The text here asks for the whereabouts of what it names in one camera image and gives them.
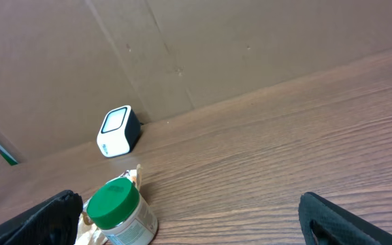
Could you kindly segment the white barcode scanner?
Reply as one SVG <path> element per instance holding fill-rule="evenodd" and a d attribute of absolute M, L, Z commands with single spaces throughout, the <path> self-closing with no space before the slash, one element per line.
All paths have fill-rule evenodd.
<path fill-rule="evenodd" d="M 130 105 L 109 111 L 97 135 L 103 156 L 117 157 L 131 152 L 141 134 L 141 123 Z"/>

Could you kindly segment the green lid white jar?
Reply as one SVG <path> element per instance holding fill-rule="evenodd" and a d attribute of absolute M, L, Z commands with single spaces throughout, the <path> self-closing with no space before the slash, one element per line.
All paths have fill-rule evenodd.
<path fill-rule="evenodd" d="M 148 245 L 159 223 L 150 206 L 127 178 L 116 178 L 89 200 L 86 213 L 115 245 Z"/>

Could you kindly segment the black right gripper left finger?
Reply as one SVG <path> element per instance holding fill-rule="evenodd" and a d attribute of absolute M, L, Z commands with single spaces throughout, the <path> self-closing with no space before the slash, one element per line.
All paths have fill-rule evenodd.
<path fill-rule="evenodd" d="M 0 245 L 73 245 L 82 211 L 82 197 L 62 191 L 0 224 Z"/>

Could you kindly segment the brown bread snack bag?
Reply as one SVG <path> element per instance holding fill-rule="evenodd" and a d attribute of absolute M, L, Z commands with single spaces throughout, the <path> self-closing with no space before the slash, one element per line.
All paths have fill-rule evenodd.
<path fill-rule="evenodd" d="M 142 166 L 140 164 L 137 164 L 135 169 L 126 170 L 118 177 L 108 180 L 107 183 L 118 178 L 126 178 L 130 180 L 133 186 L 137 190 L 140 190 L 140 187 L 142 185 Z M 83 204 L 83 211 L 81 212 L 78 221 L 78 231 L 76 235 L 75 245 L 102 245 L 108 241 L 106 236 L 102 234 L 98 226 L 94 224 L 94 222 L 87 214 L 87 207 L 90 200 L 91 199 L 89 198 Z"/>

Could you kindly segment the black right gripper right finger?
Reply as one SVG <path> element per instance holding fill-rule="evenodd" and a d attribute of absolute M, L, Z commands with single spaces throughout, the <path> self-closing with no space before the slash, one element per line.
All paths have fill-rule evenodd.
<path fill-rule="evenodd" d="M 306 245 L 392 245 L 392 234 L 313 192 L 298 207 Z"/>

